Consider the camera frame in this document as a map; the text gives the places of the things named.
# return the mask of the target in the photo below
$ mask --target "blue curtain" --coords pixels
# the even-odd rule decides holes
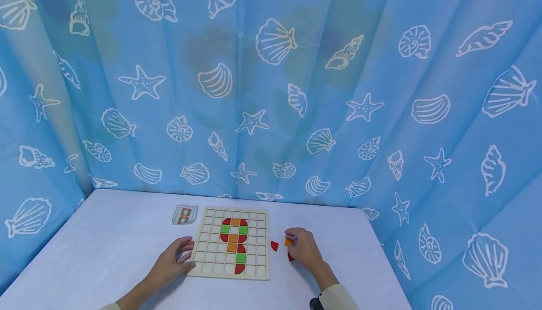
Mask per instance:
[[[359,207],[413,309],[539,309],[540,3],[0,0],[0,288],[112,188]]]

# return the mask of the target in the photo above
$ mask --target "right hand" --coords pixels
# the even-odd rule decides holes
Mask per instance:
[[[297,237],[296,245],[288,246],[288,252],[293,259],[299,261],[307,270],[314,271],[322,264],[325,264],[312,232],[303,228],[290,228],[285,231],[285,234]]]

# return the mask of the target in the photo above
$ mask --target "white sleeve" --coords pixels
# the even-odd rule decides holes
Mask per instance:
[[[319,299],[324,310],[359,310],[346,288],[340,284],[325,289]]]
[[[108,304],[108,305],[104,306],[100,310],[121,310],[121,309],[120,309],[120,306],[117,303],[113,303],[113,304]]]

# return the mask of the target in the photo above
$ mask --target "wooden puzzle board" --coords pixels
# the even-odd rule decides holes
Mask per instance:
[[[201,215],[189,276],[270,279],[267,211],[206,207]]]

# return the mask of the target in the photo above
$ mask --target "white tablecloth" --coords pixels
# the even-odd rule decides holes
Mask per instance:
[[[178,204],[197,205],[190,225],[172,225]],[[180,278],[142,309],[308,309],[318,287],[289,263],[283,231],[314,233],[324,259],[362,310],[410,310],[363,211],[343,207],[96,190],[0,297],[0,309],[96,310],[115,302],[149,271],[175,238],[196,236],[207,206],[265,209],[271,278]]]

